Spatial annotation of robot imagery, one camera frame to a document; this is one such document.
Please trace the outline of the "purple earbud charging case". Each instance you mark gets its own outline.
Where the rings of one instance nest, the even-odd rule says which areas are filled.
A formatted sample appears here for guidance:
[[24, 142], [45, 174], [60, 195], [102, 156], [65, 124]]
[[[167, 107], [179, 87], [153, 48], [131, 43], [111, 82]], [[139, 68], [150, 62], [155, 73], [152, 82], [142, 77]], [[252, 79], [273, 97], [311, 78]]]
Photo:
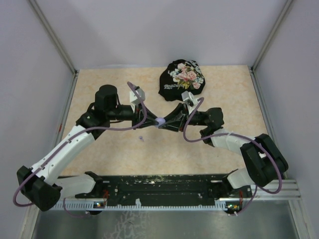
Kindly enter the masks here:
[[156, 118], [155, 119], [155, 127], [160, 128], [166, 123], [166, 120], [164, 118]]

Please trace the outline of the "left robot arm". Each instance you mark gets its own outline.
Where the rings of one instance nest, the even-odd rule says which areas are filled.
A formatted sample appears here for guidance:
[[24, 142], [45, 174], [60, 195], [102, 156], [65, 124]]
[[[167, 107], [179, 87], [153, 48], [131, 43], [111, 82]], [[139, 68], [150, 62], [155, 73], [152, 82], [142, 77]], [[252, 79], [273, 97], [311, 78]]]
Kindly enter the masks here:
[[129, 105], [119, 102], [115, 86], [101, 86], [94, 102], [68, 135], [37, 163], [18, 169], [18, 188], [12, 199], [15, 206], [24, 206], [17, 201], [19, 193], [29, 200], [27, 206], [36, 205], [43, 212], [53, 208], [59, 200], [78, 194], [88, 193], [94, 198], [103, 194], [104, 186], [99, 176], [92, 172], [68, 178], [59, 176], [82, 150], [105, 131], [133, 130], [145, 124], [148, 116], [145, 93], [140, 87], [130, 82], [127, 84], [130, 88]]

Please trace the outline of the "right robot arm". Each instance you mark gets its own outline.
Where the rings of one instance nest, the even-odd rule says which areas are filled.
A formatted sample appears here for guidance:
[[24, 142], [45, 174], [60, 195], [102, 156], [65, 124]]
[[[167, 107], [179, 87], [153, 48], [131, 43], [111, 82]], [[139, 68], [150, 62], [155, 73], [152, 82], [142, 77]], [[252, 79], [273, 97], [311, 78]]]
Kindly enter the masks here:
[[251, 184], [267, 193], [277, 194], [282, 189], [282, 174], [288, 163], [267, 134], [248, 137], [223, 128], [221, 108], [210, 108], [205, 112], [190, 112], [185, 104], [178, 106], [166, 117], [157, 118], [156, 126], [171, 131], [186, 132], [189, 125], [203, 126], [200, 140], [212, 147], [224, 148], [243, 157], [244, 168], [227, 174], [222, 185], [223, 193], [234, 197], [240, 188]]

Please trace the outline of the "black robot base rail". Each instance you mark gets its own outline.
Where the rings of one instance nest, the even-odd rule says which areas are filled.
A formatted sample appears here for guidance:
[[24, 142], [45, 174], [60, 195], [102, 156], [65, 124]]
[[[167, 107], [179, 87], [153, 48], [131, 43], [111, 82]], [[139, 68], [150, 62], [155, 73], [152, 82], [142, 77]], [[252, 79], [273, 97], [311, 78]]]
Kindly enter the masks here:
[[110, 206], [132, 205], [136, 199], [148, 206], [190, 206], [214, 205], [221, 198], [252, 196], [249, 185], [231, 189], [225, 174], [98, 176], [97, 180], [91, 192], [75, 197], [105, 199]]

